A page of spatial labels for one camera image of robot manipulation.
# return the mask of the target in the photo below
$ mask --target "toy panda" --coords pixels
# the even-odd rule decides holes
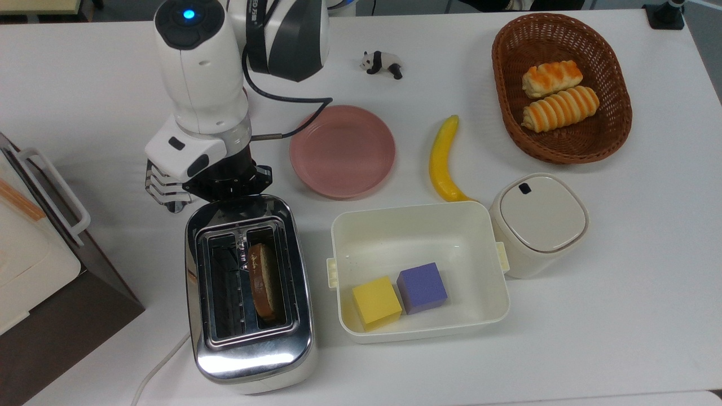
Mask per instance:
[[[392,53],[376,51],[374,53],[363,53],[361,67],[366,69],[366,73],[374,74],[384,68],[393,74],[393,78],[398,80],[401,75],[401,59]]]

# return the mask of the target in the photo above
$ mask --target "wicker basket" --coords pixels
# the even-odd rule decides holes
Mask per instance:
[[[522,75],[531,66],[570,59],[584,75],[581,84],[599,97],[596,114],[538,134],[522,127],[523,109],[533,101],[521,89]],[[504,124],[530,156],[549,163],[589,163],[624,144],[632,127],[632,106],[622,70],[609,44],[588,25],[562,14],[524,15],[497,34],[492,61]]]

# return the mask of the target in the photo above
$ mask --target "power cord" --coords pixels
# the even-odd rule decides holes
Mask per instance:
[[[326,108],[331,102],[334,101],[333,98],[289,98],[285,96],[277,96],[272,95],[270,93],[264,92],[263,90],[259,89],[258,86],[256,86],[255,83],[253,83],[253,80],[251,80],[251,76],[248,73],[248,62],[246,61],[248,58],[248,51],[246,48],[243,48],[243,55],[240,57],[241,66],[243,67],[243,76],[245,76],[246,82],[248,82],[248,85],[251,86],[251,89],[253,89],[254,92],[258,93],[259,95],[271,99],[271,100],[277,100],[282,101],[286,103],[321,103],[321,107],[316,110],[316,112],[308,119],[305,123],[301,124],[298,128],[291,132],[287,132],[285,134],[257,134],[251,136],[251,141],[259,141],[262,139],[281,139],[281,138],[288,138],[292,135],[298,134],[299,132],[303,131],[306,127],[308,127],[309,124],[313,122],[313,120],[316,120],[316,117],[318,117],[319,114],[321,114],[321,111]]]
[[[145,376],[145,378],[143,379],[143,382],[141,382],[140,385],[138,386],[138,390],[136,390],[136,395],[133,398],[133,402],[131,402],[131,406],[138,405],[138,400],[140,400],[140,395],[143,393],[143,389],[145,389],[145,386],[148,385],[148,382],[150,382],[150,380],[153,378],[153,376],[155,376],[155,374],[158,371],[160,371],[160,369],[163,368],[163,366],[175,355],[175,353],[177,353],[178,350],[180,350],[180,348],[183,347],[183,344],[185,344],[189,338],[191,338],[190,332],[187,333],[185,336],[183,336],[183,338],[180,340],[180,342],[178,342],[178,344],[175,345],[175,347],[168,353],[168,355],[166,355],[165,358],[163,358],[158,363],[158,365],[156,365],[155,368],[153,368],[153,370],[150,371]]]

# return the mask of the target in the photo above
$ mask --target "pastry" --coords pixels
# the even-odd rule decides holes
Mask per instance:
[[[276,253],[266,244],[248,249],[248,274],[256,313],[266,323],[284,322],[283,297]]]
[[[552,62],[529,68],[521,77],[521,89],[528,97],[539,99],[579,85],[582,78],[574,61]]]
[[[534,132],[551,131],[593,116],[598,107],[594,90],[577,86],[526,106],[521,125]]]

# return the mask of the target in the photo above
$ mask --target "white cable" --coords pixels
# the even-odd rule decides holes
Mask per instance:
[[[150,371],[145,378],[143,379],[143,382],[140,383],[140,386],[138,386],[138,390],[136,390],[136,395],[133,398],[133,402],[131,402],[131,406],[138,405],[138,400],[140,400],[140,395],[143,393],[143,389],[145,389],[145,386],[148,385],[148,382],[155,376],[155,374],[160,371],[161,368],[175,355],[175,353],[180,350],[181,347],[183,347],[183,344],[188,341],[188,339],[191,338],[191,333],[187,333],[183,338],[178,342],[178,344],[175,345],[175,347],[168,353],[168,355],[163,358],[158,365],[153,368],[152,371]]]

